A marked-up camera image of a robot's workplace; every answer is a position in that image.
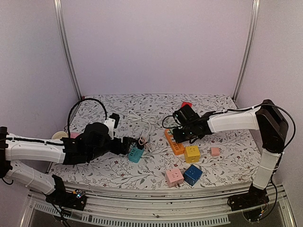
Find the orange power strip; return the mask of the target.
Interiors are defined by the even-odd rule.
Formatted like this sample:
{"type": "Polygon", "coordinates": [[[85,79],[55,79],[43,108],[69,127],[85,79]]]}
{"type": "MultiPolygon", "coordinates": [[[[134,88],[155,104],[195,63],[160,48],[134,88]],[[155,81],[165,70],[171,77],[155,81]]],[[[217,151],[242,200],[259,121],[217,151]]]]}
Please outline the orange power strip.
{"type": "Polygon", "coordinates": [[[173,134],[170,132],[169,129],[166,129],[164,131],[164,135],[165,135],[174,155],[178,156],[178,155],[184,154],[185,147],[181,143],[175,142],[175,140],[173,138],[173,134]]]}

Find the yellow cube socket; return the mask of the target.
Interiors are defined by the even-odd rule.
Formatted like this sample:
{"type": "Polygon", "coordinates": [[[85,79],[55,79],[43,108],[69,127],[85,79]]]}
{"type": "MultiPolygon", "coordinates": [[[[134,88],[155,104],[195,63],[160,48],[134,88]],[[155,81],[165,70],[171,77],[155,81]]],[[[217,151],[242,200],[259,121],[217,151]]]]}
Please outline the yellow cube socket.
{"type": "Polygon", "coordinates": [[[200,159],[200,151],[198,146],[185,147],[184,157],[186,163],[196,163],[200,159]]]}

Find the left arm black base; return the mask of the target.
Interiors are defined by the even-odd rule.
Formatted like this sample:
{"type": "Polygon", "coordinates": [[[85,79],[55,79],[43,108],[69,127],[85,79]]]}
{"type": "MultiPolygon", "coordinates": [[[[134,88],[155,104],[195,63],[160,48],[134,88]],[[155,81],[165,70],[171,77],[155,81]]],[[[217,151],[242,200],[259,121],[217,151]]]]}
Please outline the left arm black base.
{"type": "Polygon", "coordinates": [[[84,211],[87,203],[85,193],[79,190],[68,192],[62,178],[56,175],[52,175],[52,178],[54,179],[54,191],[51,194],[47,194],[45,200],[59,207],[84,211]]]}

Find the pink plug adapter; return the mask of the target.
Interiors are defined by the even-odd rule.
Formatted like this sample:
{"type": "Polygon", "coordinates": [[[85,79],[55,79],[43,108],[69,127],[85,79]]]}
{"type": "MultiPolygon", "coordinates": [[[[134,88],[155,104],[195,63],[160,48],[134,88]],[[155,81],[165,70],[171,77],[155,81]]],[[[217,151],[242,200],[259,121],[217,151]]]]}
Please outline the pink plug adapter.
{"type": "Polygon", "coordinates": [[[210,155],[213,157],[219,156],[220,155],[220,149],[217,147],[211,147],[210,148],[210,155]]]}

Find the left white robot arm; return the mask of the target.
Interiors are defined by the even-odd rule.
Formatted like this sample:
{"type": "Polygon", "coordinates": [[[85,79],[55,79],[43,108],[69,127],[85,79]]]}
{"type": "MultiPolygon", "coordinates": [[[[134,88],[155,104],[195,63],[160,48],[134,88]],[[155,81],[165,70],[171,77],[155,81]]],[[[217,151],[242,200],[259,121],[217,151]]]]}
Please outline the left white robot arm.
{"type": "Polygon", "coordinates": [[[70,202],[63,180],[58,176],[48,176],[25,165],[23,160],[47,161],[63,165],[89,163],[110,152],[126,155],[132,140],[129,137],[116,138],[115,125],[93,123],[85,127],[83,133],[75,138],[43,140],[26,138],[8,133],[6,127],[0,128],[0,176],[41,191],[60,205],[70,202]]]}

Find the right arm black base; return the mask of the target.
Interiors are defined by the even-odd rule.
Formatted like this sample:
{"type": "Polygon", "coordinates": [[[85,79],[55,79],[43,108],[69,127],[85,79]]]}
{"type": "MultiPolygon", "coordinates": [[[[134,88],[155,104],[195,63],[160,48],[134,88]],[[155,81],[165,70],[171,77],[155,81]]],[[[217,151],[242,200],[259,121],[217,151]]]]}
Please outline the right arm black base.
{"type": "Polygon", "coordinates": [[[227,205],[232,211],[236,211],[260,206],[268,202],[269,198],[266,189],[261,190],[251,184],[248,192],[228,197],[227,205]]]}

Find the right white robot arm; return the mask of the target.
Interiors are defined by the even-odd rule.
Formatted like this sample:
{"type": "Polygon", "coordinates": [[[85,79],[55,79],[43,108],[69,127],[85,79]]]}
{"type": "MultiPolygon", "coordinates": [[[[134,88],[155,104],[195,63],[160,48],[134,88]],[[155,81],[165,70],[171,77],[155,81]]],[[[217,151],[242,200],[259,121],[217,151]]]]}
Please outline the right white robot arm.
{"type": "Polygon", "coordinates": [[[263,199],[263,192],[272,174],[278,168],[278,162],[286,147],[289,124],[284,115],[287,112],[265,99],[261,104],[244,109],[210,111],[203,115],[196,113],[190,106],[176,110],[172,117],[179,126],[172,128],[173,138],[177,143],[193,142],[206,135],[225,131],[255,131],[259,134],[262,145],[261,160],[253,180],[253,187],[245,195],[248,206],[255,206],[263,199]]]}

